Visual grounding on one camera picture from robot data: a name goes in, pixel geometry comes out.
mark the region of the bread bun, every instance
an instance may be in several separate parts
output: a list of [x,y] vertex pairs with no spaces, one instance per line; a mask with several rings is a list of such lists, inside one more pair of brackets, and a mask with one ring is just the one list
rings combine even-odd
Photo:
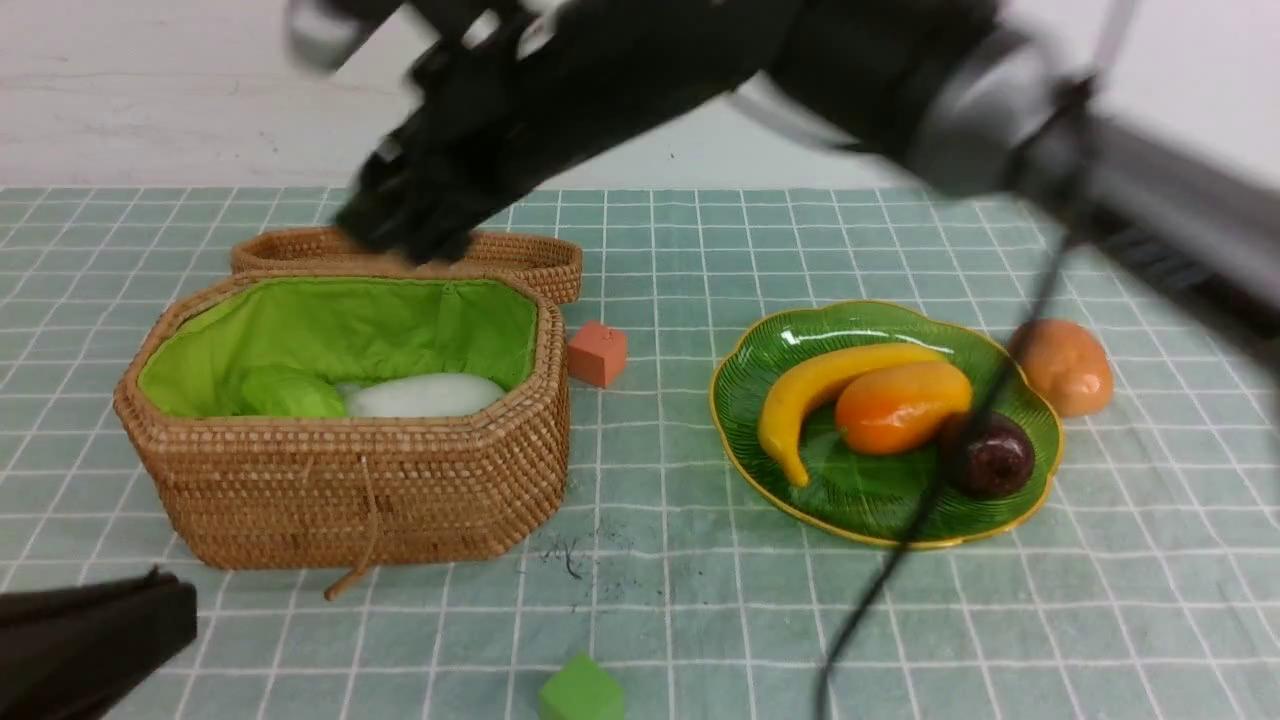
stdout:
[[[1014,338],[1028,329],[1018,328]],[[1039,320],[1021,366],[1032,389],[1061,418],[1092,415],[1111,402],[1115,380],[1107,352],[1089,331],[1070,320]]]

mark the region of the basket strap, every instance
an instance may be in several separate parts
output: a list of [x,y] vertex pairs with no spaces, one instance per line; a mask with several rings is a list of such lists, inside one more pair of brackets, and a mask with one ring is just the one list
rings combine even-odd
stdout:
[[365,555],[356,562],[356,566],[324,591],[324,598],[330,602],[365,575],[369,570],[369,561],[374,557],[374,548],[378,547],[378,502],[374,498],[374,479],[369,474],[369,462],[364,455],[360,456],[360,469],[365,473],[365,492],[369,493],[369,542],[365,546]]

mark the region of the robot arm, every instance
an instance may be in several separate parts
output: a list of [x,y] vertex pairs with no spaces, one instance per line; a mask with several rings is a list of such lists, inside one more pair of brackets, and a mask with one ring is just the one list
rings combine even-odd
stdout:
[[[406,0],[291,0],[296,54],[333,72]],[[422,105],[335,224],[371,251],[457,259],[544,181],[767,78],[796,108],[952,197],[1070,213],[1069,79],[996,0],[407,0],[440,40]],[[1106,118],[1085,229],[1111,260],[1280,373],[1280,195]]]

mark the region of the green fabric lining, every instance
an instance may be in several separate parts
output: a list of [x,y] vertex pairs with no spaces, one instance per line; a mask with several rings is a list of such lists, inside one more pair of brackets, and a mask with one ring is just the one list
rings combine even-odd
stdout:
[[538,306],[497,281],[273,278],[186,322],[138,386],[183,418],[344,415],[335,383],[532,372]]

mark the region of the orange fruit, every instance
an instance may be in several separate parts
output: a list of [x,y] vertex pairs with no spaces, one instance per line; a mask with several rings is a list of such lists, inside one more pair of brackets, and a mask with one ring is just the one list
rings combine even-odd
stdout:
[[[1030,329],[1023,325],[1009,343]],[[1111,404],[1115,380],[1102,343],[1089,331],[1061,318],[1044,318],[1034,329],[1033,342],[1023,357],[1027,383],[1061,418],[1105,410]]]
[[854,452],[897,455],[931,442],[972,404],[973,386],[955,365],[895,365],[849,383],[836,401],[836,427]]

